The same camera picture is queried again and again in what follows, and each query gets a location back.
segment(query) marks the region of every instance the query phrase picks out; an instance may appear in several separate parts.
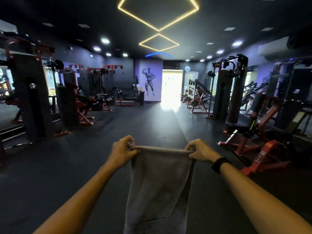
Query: blue led light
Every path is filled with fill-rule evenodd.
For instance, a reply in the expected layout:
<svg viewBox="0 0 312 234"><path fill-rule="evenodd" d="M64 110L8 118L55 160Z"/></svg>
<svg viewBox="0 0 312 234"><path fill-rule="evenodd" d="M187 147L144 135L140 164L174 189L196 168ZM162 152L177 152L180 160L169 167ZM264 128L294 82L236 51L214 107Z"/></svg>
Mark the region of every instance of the blue led light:
<svg viewBox="0 0 312 234"><path fill-rule="evenodd" d="M162 54L162 55L165 55L165 56L168 56L168 57L173 57L173 56L170 56L170 55L165 54L165 53L163 53L163 52L155 52L155 53L152 53L152 54L146 55L145 57L154 56L154 55L156 55L156 54Z"/></svg>

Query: hand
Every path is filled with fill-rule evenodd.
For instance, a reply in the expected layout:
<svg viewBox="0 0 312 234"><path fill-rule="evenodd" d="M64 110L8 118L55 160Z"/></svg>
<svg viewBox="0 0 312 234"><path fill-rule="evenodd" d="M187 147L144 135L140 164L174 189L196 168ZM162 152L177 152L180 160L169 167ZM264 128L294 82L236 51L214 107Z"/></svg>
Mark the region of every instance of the hand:
<svg viewBox="0 0 312 234"><path fill-rule="evenodd" d="M198 160L198 161L209 161L214 163L218 158L221 158L220 154L214 151L210 146L208 146L201 139L193 140L189 142L185 150L196 149L195 153L191 153L189 158Z"/></svg>
<svg viewBox="0 0 312 234"><path fill-rule="evenodd" d="M128 135L118 142L113 144L111 154L109 155L106 164L112 165L116 170L126 165L135 155L139 153L139 150L128 151L128 142L132 143L135 140Z"/></svg>

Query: forearm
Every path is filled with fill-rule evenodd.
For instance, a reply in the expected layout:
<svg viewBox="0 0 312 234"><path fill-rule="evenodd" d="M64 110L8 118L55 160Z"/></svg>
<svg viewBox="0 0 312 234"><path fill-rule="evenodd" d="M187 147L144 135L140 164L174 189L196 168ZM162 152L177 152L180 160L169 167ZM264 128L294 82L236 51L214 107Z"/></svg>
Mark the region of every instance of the forearm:
<svg viewBox="0 0 312 234"><path fill-rule="evenodd" d="M220 174L258 233L312 233L306 220L231 164L222 164Z"/></svg>
<svg viewBox="0 0 312 234"><path fill-rule="evenodd" d="M81 233L101 192L115 170L109 164L102 166L87 184L48 218L34 233Z"/></svg>

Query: gym floor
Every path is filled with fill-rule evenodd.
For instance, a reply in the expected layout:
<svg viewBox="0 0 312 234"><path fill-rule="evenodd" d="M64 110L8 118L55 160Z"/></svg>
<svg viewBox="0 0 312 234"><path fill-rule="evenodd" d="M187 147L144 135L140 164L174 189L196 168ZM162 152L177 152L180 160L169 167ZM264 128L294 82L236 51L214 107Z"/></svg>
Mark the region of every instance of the gym floor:
<svg viewBox="0 0 312 234"><path fill-rule="evenodd" d="M180 149L201 138L235 167L243 167L234 153L216 145L226 139L224 124L191 114L184 104L174 110L161 103L112 109L92 112L94 126L8 151L15 155L0 172L1 233L33 232L97 172L113 142L128 134L138 145ZM265 171L251 178L312 223L310 170ZM110 179L84 233L123 232L129 186L130 164ZM187 233L256 233L230 189L206 163L195 166Z"/></svg>

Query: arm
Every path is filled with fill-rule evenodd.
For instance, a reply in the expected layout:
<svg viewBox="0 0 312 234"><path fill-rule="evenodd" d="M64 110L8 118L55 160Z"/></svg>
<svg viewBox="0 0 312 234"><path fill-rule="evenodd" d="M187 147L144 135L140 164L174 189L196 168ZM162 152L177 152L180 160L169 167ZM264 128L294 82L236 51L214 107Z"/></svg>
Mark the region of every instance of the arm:
<svg viewBox="0 0 312 234"><path fill-rule="evenodd" d="M190 158L213 164L221 157L200 139L191 141L186 149L191 147L196 152ZM312 233L312 226L306 220L231 164L223 163L220 174L258 233Z"/></svg>
<svg viewBox="0 0 312 234"><path fill-rule="evenodd" d="M34 234L81 233L107 181L138 154L138 150L127 151L127 143L133 141L128 135L115 142L106 163L94 177L49 217Z"/></svg>

